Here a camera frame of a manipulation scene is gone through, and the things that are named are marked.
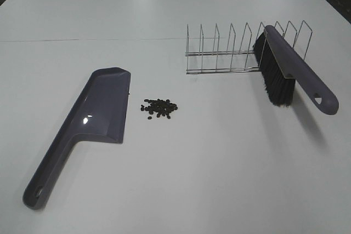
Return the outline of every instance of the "black bristles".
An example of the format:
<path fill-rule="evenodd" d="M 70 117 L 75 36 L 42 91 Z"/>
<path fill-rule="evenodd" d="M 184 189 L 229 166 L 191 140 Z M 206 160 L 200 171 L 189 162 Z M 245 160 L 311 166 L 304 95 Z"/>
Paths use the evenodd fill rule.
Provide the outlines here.
<path fill-rule="evenodd" d="M 264 42 L 265 35 L 262 33 L 254 44 L 253 51 L 257 64 L 261 61 L 260 69 L 264 78 L 265 89 L 268 93 L 269 100 L 276 106 L 289 106 L 292 102 L 295 79 L 284 78 L 278 63 L 270 50 L 268 42 L 265 44 Z"/>

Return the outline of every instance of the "hand brush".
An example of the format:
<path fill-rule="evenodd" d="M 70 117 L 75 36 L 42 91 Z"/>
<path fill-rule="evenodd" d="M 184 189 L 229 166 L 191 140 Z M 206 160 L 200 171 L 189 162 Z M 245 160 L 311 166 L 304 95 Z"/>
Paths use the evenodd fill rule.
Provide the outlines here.
<path fill-rule="evenodd" d="M 327 115 L 334 115 L 339 102 L 334 93 L 304 62 L 272 25 L 264 28 L 256 40 L 254 54 L 262 72 L 269 100 L 276 106 L 292 102 L 295 80 L 315 106 Z"/>

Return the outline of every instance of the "dish rack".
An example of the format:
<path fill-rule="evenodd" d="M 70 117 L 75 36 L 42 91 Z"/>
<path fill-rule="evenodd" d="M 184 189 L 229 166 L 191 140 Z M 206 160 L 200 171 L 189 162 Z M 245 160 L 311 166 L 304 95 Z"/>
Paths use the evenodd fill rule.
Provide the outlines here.
<path fill-rule="evenodd" d="M 259 37 L 260 32 L 263 32 L 264 27 L 265 25 L 263 22 L 260 22 L 256 38 L 252 41 L 252 29 L 248 23 L 245 23 L 240 46 L 238 49 L 235 49 L 237 31 L 234 29 L 232 23 L 229 26 L 228 39 L 220 37 L 217 23 L 214 28 L 214 37 L 210 38 L 205 37 L 202 24 L 200 24 L 199 38 L 190 38 L 189 25 L 187 25 L 185 50 L 186 74 L 260 71 L 252 46 Z M 283 28 L 278 21 L 275 23 L 274 27 L 281 33 L 283 38 L 288 41 L 291 47 L 300 54 L 303 60 L 305 60 L 313 33 L 313 30 L 306 21 L 303 20 L 301 22 L 299 30 L 296 29 L 295 25 L 290 20 L 287 22 L 285 28 Z"/>

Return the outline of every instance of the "table surface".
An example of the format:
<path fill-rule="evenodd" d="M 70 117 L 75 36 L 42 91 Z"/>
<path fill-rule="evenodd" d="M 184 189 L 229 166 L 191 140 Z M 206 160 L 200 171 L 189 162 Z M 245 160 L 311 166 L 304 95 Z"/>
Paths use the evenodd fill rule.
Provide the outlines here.
<path fill-rule="evenodd" d="M 313 28 L 308 64 L 273 106 L 260 73 L 188 76 L 185 33 L 245 22 Z M 351 230 L 351 26 L 325 0 L 7 0 L 0 6 L 1 233 L 337 233 Z M 91 72 L 131 72 L 123 144 L 79 142 L 44 210 L 23 191 Z M 171 120 L 147 120 L 169 98 Z"/>

